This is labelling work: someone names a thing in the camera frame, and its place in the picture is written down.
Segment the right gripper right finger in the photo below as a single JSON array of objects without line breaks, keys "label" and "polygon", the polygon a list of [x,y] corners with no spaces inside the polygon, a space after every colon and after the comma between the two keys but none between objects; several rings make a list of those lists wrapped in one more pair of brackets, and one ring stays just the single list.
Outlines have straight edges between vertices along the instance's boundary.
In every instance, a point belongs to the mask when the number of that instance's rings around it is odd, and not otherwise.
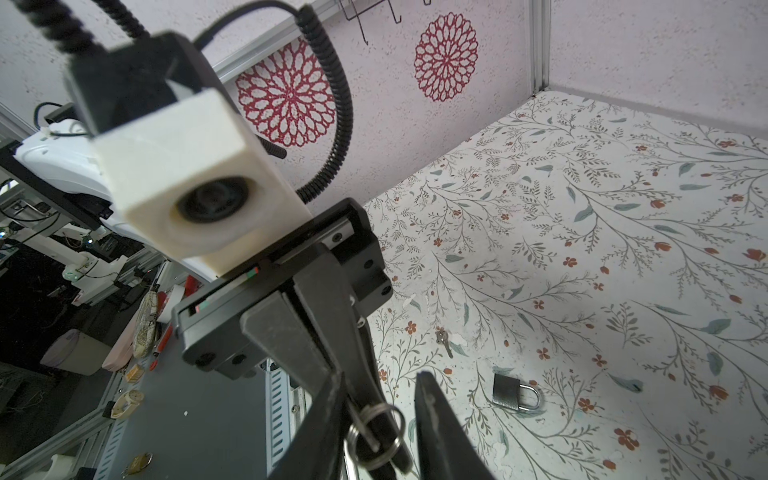
[{"label": "right gripper right finger", "polygon": [[415,387],[416,436],[420,478],[493,480],[430,372],[420,372]]}]

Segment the silver key with ring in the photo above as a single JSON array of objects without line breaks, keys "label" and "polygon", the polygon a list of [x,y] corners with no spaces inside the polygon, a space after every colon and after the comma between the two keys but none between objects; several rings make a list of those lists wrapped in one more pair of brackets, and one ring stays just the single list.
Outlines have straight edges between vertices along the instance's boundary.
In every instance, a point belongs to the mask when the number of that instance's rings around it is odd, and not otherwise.
[{"label": "silver key with ring", "polygon": [[405,441],[406,420],[390,403],[359,408],[348,401],[350,424],[343,431],[344,479],[397,479],[412,471],[413,455]]}]

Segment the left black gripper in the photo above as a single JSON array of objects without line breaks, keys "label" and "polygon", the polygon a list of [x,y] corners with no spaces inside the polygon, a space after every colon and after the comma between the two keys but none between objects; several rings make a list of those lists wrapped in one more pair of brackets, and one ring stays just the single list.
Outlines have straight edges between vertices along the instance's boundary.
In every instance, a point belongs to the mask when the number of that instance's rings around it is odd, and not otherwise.
[{"label": "left black gripper", "polygon": [[392,296],[377,237],[347,198],[173,309],[183,360],[232,379],[270,359],[310,395],[344,375],[359,408],[386,403],[366,317]]}]

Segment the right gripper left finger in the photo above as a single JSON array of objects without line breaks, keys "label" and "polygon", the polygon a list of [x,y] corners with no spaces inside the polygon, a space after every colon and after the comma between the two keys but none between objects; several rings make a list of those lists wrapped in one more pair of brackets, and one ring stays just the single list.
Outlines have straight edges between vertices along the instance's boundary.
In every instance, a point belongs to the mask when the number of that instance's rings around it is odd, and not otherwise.
[{"label": "right gripper left finger", "polygon": [[344,375],[332,373],[268,480],[341,478],[343,437],[348,428]]}]

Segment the grey padlock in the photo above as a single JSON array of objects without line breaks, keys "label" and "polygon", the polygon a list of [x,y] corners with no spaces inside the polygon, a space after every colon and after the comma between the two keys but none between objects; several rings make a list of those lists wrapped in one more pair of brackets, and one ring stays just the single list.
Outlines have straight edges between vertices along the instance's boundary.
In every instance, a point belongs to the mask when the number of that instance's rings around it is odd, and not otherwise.
[{"label": "grey padlock", "polygon": [[532,414],[542,407],[539,391],[519,379],[495,373],[491,401],[494,405],[516,413]]}]

